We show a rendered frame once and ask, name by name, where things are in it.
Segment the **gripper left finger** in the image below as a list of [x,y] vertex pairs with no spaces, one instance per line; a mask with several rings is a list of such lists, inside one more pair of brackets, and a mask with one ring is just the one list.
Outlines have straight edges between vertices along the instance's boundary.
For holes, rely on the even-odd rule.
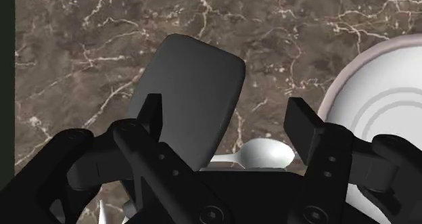
[[[145,181],[155,194],[149,207],[127,224],[156,224],[163,208],[174,224],[234,224],[224,202],[172,150],[159,140],[162,96],[150,93],[136,118],[117,120],[108,133],[131,166],[135,194]],[[70,187],[70,167],[93,146],[87,129],[57,133],[0,191],[0,220],[7,224],[76,224],[100,186]]]

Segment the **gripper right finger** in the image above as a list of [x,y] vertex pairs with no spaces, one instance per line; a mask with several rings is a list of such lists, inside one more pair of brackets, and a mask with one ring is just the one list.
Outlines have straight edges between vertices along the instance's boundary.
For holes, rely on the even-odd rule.
[[397,135],[367,142],[290,97],[284,130],[307,166],[287,224],[378,224],[346,203],[354,184],[391,224],[422,224],[422,151]]

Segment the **white spoon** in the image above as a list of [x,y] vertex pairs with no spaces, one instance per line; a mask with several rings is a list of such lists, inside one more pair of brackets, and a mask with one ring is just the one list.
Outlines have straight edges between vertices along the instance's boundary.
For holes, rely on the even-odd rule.
[[245,169],[284,169],[295,158],[295,152],[287,144],[271,138],[255,138],[244,143],[232,154],[215,154],[210,162],[234,162]]

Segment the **silver pointed utensil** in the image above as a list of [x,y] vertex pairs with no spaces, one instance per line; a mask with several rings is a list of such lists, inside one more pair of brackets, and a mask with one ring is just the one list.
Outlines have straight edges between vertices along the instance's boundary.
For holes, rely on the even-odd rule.
[[99,201],[99,217],[98,224],[107,224],[107,217],[103,200]]

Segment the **white bowl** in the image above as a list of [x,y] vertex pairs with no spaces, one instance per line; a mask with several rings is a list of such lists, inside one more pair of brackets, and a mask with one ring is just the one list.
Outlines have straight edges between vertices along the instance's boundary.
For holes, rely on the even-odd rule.
[[374,224],[422,224],[422,34],[354,58],[318,114],[357,139],[346,202]]

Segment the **dark grey spatula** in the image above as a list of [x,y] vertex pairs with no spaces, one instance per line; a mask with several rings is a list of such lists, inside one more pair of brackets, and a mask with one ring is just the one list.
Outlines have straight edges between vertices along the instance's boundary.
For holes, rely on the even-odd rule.
[[138,115],[147,94],[162,96],[166,142],[193,170],[216,152],[245,79],[245,62],[187,35],[168,35],[141,75],[126,112]]

